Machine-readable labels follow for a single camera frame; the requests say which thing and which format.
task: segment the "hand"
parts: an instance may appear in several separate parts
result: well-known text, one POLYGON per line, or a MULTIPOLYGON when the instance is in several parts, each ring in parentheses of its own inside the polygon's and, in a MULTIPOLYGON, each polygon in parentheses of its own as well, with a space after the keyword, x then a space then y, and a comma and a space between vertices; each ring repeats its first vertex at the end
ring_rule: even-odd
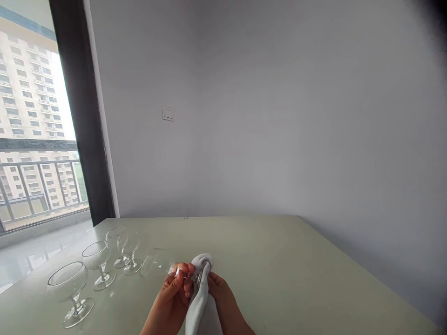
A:
POLYGON ((184 278, 194 274, 194 266, 178 264, 176 276, 168 275, 155 298, 140 335, 176 335, 183 324, 192 296, 192 280, 184 278))
POLYGON ((216 300, 223 335, 255 335, 245 322, 227 282, 214 272, 208 276, 208 291, 216 300))

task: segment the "glass base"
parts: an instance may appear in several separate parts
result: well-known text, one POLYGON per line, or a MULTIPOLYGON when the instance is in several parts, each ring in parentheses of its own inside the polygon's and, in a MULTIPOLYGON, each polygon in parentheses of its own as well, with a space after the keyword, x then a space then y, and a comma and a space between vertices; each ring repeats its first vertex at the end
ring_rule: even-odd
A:
POLYGON ((134 275, 138 272, 139 269, 141 269, 142 261, 141 260, 134 260, 134 262, 129 262, 124 267, 124 274, 125 275, 134 275))
POLYGON ((122 256, 115 261, 114 266, 115 268, 123 268, 128 262, 129 258, 127 256, 122 256))
POLYGON ((68 312, 68 314, 64 318, 64 328, 71 328, 78 323, 80 323, 84 318, 90 313, 92 310, 95 301, 93 298, 87 298, 84 300, 81 300, 79 302, 81 304, 81 309, 78 313, 78 315, 75 315, 75 308, 72 307, 71 310, 68 312))
POLYGON ((115 277, 116 277, 115 272, 106 272, 104 276, 105 280, 103 280, 102 277, 96 279, 95 283, 93 284, 93 290, 94 291, 104 290, 106 287, 110 286, 115 277))

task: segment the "glass stem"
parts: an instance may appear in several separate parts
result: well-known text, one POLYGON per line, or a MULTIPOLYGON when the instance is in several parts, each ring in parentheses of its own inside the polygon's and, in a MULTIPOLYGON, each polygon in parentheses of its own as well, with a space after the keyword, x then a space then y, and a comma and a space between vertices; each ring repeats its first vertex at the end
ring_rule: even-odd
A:
POLYGON ((74 306, 74 312, 73 312, 74 316, 78 316, 79 312, 82 308, 81 304, 79 303, 79 295, 80 295, 80 293, 78 293, 76 296, 74 296, 71 299, 71 302, 73 303, 73 306, 74 306))

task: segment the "wall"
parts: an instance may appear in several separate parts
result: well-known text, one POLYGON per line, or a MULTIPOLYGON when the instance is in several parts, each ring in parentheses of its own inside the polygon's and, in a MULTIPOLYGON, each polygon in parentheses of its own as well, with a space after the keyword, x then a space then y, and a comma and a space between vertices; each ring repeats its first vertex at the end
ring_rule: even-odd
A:
POLYGON ((447 113, 437 36, 400 0, 207 0, 200 215, 298 214, 440 322, 447 113))
POLYGON ((192 216, 198 18, 190 0, 90 0, 121 217, 192 216), (162 105, 175 110, 162 120, 162 105))

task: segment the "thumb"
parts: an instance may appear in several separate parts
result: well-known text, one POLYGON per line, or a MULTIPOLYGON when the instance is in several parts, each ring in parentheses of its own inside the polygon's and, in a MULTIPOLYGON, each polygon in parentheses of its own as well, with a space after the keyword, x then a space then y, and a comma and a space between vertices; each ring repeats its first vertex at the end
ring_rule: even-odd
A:
POLYGON ((163 291, 160 292, 160 297, 163 302, 168 302, 174 296, 177 294, 177 292, 182 288, 183 286, 183 271, 180 270, 177 274, 177 276, 174 278, 172 283, 165 288, 163 291))

